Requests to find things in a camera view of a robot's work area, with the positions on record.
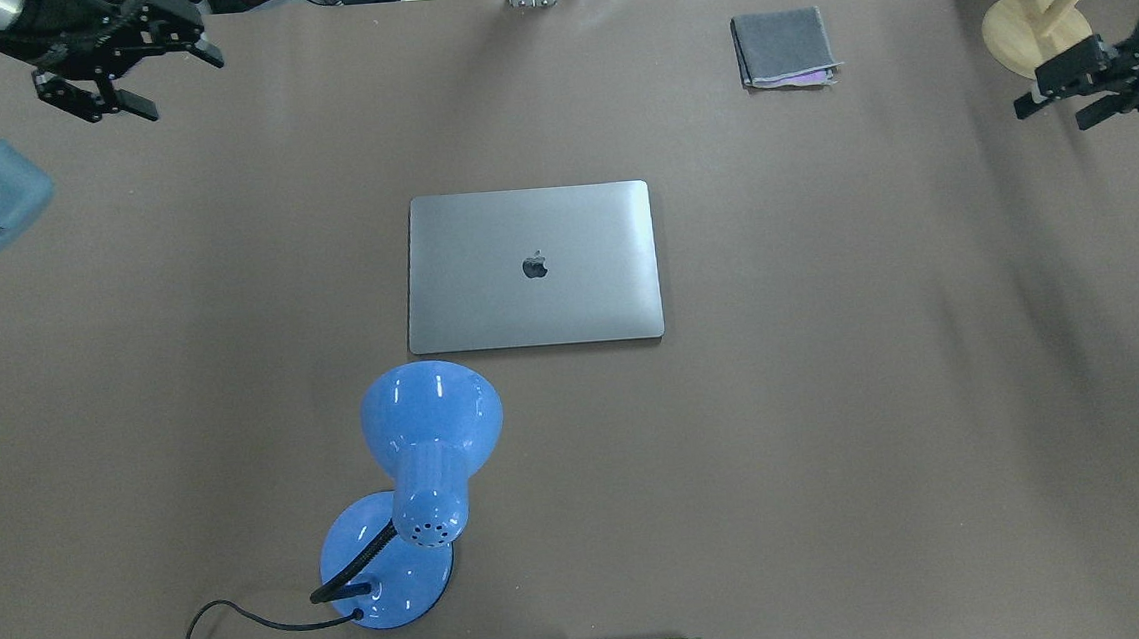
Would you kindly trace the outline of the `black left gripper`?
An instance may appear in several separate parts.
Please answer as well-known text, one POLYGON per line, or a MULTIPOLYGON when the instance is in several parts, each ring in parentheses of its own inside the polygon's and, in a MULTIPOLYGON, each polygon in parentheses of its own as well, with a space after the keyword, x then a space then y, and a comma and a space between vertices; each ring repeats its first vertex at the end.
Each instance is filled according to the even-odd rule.
POLYGON ((146 57, 165 54, 192 54, 214 69, 226 66, 224 54, 208 42, 200 11, 189 0, 116 0, 115 6, 87 28, 60 32, 33 62, 42 103, 92 123, 118 113, 157 121, 155 103, 114 81, 146 57), (88 80, 92 89, 75 83, 88 80))

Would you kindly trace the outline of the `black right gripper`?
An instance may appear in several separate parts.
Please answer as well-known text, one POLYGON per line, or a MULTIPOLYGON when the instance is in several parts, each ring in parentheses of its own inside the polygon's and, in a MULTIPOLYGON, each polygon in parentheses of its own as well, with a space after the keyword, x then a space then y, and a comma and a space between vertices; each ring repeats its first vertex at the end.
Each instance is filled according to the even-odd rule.
POLYGON ((1130 74, 1125 85, 1118 93, 1105 95, 1082 107, 1074 115, 1075 123, 1080 131, 1089 131, 1116 114, 1139 110, 1138 21, 1132 35, 1123 40, 1118 48, 1107 44, 1101 36, 1091 35, 1038 66, 1027 95, 1021 95, 1013 101, 1014 115, 1019 120, 1029 118, 1050 103, 1104 92, 1118 58, 1128 62, 1130 74))

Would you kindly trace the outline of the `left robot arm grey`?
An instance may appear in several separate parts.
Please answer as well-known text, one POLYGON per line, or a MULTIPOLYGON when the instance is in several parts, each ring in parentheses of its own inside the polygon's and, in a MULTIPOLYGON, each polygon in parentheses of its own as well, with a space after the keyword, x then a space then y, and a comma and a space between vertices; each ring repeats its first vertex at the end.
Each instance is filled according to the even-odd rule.
MULTIPOLYGON (((33 69, 42 103, 92 123, 120 112, 157 118, 155 103, 117 87, 147 57, 192 54, 226 65, 189 0, 0 0, 0 54, 33 69)), ((52 197, 52 178, 0 137, 0 251, 52 197)))

